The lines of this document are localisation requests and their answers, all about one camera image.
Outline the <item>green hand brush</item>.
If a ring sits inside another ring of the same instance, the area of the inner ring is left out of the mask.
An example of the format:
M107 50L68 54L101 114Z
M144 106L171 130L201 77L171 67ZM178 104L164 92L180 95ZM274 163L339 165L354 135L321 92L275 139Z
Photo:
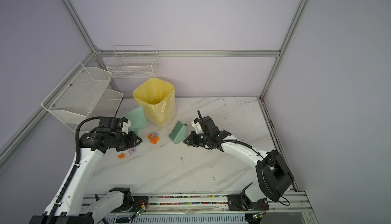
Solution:
M170 140L174 144L180 144L181 142L184 141L185 136L186 136L186 125L181 121L177 121L173 130L169 134Z

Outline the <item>green plastic dustpan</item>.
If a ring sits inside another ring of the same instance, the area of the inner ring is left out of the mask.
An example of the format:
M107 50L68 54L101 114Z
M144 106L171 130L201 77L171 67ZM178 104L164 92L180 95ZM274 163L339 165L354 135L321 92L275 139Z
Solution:
M127 113L124 118L128 120L128 131L134 131L137 136L139 136L140 131L144 129L148 123L143 106Z

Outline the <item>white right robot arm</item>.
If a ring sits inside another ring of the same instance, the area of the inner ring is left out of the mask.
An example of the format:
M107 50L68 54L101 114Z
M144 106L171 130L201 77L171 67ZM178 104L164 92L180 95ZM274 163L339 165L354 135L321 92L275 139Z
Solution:
M184 139L184 144L230 154L256 172L257 183L248 184L235 196L238 200L237 207L244 211L257 207L267 210L268 200L290 206L283 195L293 184L294 176L284 157L277 150L260 150L238 140L230 132L220 130L211 117L203 117L200 111L197 113L198 118L191 123L194 130Z

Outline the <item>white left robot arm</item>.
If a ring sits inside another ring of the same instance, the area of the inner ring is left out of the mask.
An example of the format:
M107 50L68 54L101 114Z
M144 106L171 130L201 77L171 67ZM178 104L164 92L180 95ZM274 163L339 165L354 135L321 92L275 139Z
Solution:
M75 130L75 157L58 192L32 224L97 224L114 210L128 212L134 200L128 187L114 187L85 214L81 205L93 173L109 149L118 152L138 146L142 139L129 129L126 118L92 117Z

